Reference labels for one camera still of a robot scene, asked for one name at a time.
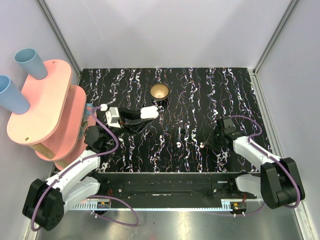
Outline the white earbud charging case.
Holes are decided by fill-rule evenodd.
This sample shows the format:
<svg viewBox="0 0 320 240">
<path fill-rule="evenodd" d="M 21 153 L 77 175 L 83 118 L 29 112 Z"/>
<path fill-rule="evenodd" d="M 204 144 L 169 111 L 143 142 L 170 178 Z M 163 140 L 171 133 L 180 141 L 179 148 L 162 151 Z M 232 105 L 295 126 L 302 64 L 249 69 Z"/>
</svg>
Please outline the white earbud charging case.
<svg viewBox="0 0 320 240">
<path fill-rule="evenodd" d="M 141 119 L 156 119 L 159 116 L 158 107 L 157 106 L 148 106 L 143 107 L 140 110 L 140 118 Z"/>
</svg>

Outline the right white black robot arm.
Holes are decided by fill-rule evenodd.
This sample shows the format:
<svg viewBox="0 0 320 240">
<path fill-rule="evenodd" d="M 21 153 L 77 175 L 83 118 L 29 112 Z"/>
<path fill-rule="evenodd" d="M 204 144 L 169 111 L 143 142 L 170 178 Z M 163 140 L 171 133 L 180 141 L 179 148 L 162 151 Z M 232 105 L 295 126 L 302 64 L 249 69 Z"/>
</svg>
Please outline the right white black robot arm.
<svg viewBox="0 0 320 240">
<path fill-rule="evenodd" d="M 296 208 L 305 199 L 305 190 L 296 162 L 281 158 L 257 144 L 253 138 L 237 130 L 233 117 L 220 118 L 204 142 L 212 150 L 229 149 L 257 168 L 260 175 L 241 173 L 227 185 L 228 195 L 239 198 L 249 193 L 262 198 L 270 209 Z"/>
</svg>

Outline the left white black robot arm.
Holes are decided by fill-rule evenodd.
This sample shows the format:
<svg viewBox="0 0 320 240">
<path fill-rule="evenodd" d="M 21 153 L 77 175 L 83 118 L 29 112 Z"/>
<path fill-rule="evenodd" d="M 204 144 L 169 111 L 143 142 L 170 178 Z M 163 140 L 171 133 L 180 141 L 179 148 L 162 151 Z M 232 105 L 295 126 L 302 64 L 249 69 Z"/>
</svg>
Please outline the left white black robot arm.
<svg viewBox="0 0 320 240">
<path fill-rule="evenodd" d="M 85 130 L 86 149 L 59 173 L 46 180 L 36 179 L 29 187 L 22 213 L 30 219 L 33 232 L 54 229 L 67 211 L 92 198 L 120 202 L 136 220 L 139 219 L 136 211 L 125 201 L 106 195 L 108 179 L 95 170 L 100 167 L 102 157 L 114 153 L 120 146 L 110 128 L 139 133 L 159 116 L 158 107 L 153 105 L 130 110 L 101 104 L 92 107 L 89 114 L 98 125 Z"/>
</svg>

